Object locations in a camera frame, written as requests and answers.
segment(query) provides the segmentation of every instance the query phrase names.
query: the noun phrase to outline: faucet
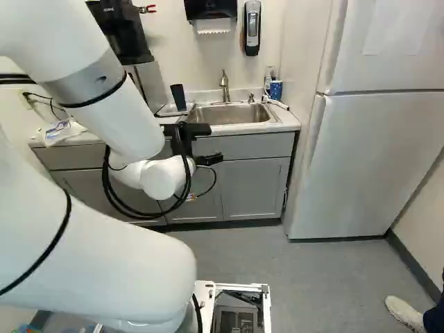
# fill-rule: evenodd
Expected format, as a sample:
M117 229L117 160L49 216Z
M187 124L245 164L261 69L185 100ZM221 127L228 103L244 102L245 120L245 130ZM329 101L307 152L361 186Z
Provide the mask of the faucet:
M219 83L219 87L222 87L223 102L224 103L231 102L230 88L228 87L228 77L224 69L222 69L222 77L221 77L221 82Z
M248 97L248 104L255 102L255 95L251 92L250 96Z

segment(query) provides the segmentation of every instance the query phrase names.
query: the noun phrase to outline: gray cabinet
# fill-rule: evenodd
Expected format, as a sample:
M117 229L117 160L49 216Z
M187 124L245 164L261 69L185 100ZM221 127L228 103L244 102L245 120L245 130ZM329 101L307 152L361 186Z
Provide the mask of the gray cabinet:
M60 186L90 207L122 221L164 225L280 217L294 138L294 132L199 138L193 142L194 155L224 154L224 162L213 166L216 186L154 221L130 219L108 202L101 183L104 144L34 147L33 151ZM155 159L168 156L171 149L167 143ZM210 170L197 169L191 179L191 193L201 194L213 179ZM160 211L158 203L142 190L131 189L113 177L110 180L119 197L131 207L143 212ZM160 205L166 210L175 201L170 198Z
M91 208L122 221L141 225L164 225L163 218L152 221L135 221L116 211L108 202L102 188L102 170L67 170L51 172L54 180L70 194L83 201ZM136 210L143 212L160 212L157 202L149 198L142 190L131 189L110 177L112 187L122 200Z
M219 172L225 220L280 217L290 158L226 161Z
M214 188L204 196L189 200L174 212L169 213L166 216L168 223L195 223L223 220L221 192L219 190L220 164L214 165L213 169L217 172L218 176ZM214 176L211 170L198 168L191 179L190 194L197 196L203 193L211 187L213 181ZM171 207L174 201L176 201L175 198L162 201L163 209L166 210Z

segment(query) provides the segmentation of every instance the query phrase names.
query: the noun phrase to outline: pant leg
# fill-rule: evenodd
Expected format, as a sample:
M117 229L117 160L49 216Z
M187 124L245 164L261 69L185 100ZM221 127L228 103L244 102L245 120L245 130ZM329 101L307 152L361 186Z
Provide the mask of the pant leg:
M444 293L437 306L425 312L423 320L427 333L444 333Z

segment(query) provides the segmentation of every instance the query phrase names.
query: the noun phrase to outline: blue cup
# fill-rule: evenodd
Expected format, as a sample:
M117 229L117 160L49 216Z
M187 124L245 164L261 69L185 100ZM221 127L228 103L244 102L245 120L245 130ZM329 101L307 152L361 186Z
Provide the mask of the blue cup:
M282 98L282 80L273 80L270 83L270 97L276 101Z

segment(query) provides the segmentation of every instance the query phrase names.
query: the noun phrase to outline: sneaker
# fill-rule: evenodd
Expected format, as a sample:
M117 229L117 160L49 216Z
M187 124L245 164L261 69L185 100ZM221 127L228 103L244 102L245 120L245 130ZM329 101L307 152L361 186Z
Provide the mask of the sneaker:
M415 333L426 333L422 314L413 307L395 296L387 296L386 306L393 317L406 325Z

